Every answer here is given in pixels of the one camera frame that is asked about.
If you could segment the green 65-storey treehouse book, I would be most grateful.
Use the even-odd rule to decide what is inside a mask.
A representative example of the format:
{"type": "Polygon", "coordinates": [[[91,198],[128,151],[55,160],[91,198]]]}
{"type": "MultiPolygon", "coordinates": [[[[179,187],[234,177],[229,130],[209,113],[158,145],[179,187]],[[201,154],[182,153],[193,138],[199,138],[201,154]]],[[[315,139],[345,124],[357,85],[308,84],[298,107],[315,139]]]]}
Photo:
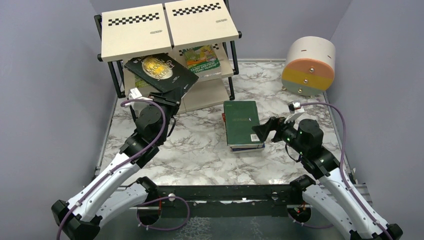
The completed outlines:
{"type": "Polygon", "coordinates": [[[134,76],[134,83],[135,83],[135,87],[136,88],[145,88],[145,87],[149,87],[150,86],[145,80],[143,80],[138,75],[135,75],[134,76]]]}

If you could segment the floral cover book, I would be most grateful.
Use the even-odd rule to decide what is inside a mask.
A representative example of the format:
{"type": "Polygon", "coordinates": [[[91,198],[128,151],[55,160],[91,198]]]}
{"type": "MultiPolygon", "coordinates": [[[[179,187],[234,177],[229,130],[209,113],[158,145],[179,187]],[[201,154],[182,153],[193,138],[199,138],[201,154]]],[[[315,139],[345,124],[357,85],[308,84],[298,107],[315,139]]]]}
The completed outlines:
{"type": "Polygon", "coordinates": [[[221,71],[200,71],[197,72],[196,75],[198,76],[198,83],[210,81],[214,79],[218,79],[222,76],[221,71]]]}

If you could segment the green 104-storey treehouse book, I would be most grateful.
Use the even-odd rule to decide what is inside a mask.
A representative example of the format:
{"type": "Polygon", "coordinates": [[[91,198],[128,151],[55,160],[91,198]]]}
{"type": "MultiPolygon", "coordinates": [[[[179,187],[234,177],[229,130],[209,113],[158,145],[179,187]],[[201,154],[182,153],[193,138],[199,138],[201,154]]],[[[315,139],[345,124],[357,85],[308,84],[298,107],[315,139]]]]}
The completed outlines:
{"type": "Polygon", "coordinates": [[[221,74],[221,63],[211,45],[182,50],[187,68],[199,77],[221,74]]]}

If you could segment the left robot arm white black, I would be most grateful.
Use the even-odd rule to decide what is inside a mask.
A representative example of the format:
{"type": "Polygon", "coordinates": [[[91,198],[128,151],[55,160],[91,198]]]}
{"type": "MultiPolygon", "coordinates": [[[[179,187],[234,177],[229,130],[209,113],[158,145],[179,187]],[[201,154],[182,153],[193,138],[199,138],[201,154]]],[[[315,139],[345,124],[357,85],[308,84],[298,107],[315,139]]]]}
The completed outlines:
{"type": "Polygon", "coordinates": [[[123,108],[134,103],[144,106],[135,120],[135,130],[112,162],[83,190],[69,200],[57,200],[52,205],[58,225],[56,239],[64,233],[71,240],[93,240],[107,222],[153,195],[156,186],[147,177],[123,193],[116,190],[159,152],[159,147],[171,135],[173,128],[169,125],[179,111],[182,97],[183,88],[176,87],[166,92],[152,92],[148,97],[137,93],[135,98],[120,104],[123,108]]]}

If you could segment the black Moon and Sixpence book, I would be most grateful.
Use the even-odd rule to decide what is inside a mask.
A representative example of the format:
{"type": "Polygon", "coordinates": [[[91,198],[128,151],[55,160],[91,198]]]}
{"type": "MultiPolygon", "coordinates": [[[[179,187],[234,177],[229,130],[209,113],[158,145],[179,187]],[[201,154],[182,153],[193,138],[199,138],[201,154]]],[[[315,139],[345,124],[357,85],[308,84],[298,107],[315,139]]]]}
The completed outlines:
{"type": "Polygon", "coordinates": [[[199,77],[166,53],[130,59],[124,67],[160,93],[174,90],[184,95],[199,77]]]}

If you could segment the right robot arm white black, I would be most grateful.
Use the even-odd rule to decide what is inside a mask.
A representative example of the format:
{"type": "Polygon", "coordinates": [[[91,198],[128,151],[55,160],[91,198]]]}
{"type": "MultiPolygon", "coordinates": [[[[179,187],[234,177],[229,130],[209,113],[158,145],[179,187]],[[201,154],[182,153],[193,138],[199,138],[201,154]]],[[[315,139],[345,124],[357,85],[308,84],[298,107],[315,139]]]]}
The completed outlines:
{"type": "Polygon", "coordinates": [[[252,130],[262,141],[275,131],[272,142],[284,141],[312,176],[303,175],[290,186],[297,197],[317,209],[346,240],[398,240],[403,231],[389,224],[365,200],[340,168],[337,158],[323,146],[324,132],[317,121],[303,119],[294,128],[284,117],[271,117],[252,130]]]}

